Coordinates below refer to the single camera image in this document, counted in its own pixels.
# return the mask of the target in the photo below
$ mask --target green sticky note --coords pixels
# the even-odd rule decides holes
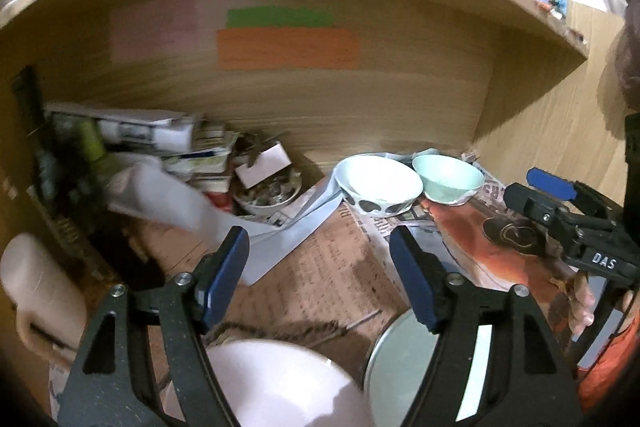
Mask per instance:
[[[330,28],[333,25],[330,13],[304,7],[254,6],[226,12],[227,28]]]

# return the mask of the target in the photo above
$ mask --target white bowl with black spots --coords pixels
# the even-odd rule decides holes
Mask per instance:
[[[412,168],[382,156],[349,156],[335,167],[335,179],[347,203],[364,216],[402,214],[422,192]]]

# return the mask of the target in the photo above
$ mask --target orange sticky note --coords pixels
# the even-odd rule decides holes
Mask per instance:
[[[218,30],[217,38],[221,70],[358,68],[358,37],[350,30],[228,28]]]

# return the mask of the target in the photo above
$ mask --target mug handle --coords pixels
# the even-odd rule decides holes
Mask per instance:
[[[15,312],[15,329],[24,346],[41,359],[58,366],[60,369],[71,371],[71,362],[53,348],[51,341],[31,328],[35,319],[36,315],[31,311],[17,309]]]

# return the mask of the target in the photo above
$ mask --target metal bolt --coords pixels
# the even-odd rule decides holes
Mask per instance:
[[[465,282],[465,278],[459,273],[450,273],[447,275],[447,282],[452,286],[460,286]]]
[[[527,288],[524,284],[516,284],[513,287],[513,292],[518,296],[518,297],[526,297],[529,295],[529,288]]]
[[[124,284],[114,284],[111,287],[111,297],[120,297],[125,292]]]
[[[189,272],[181,272],[174,277],[174,282],[178,286],[185,286],[191,282],[191,279],[193,279],[193,276]]]

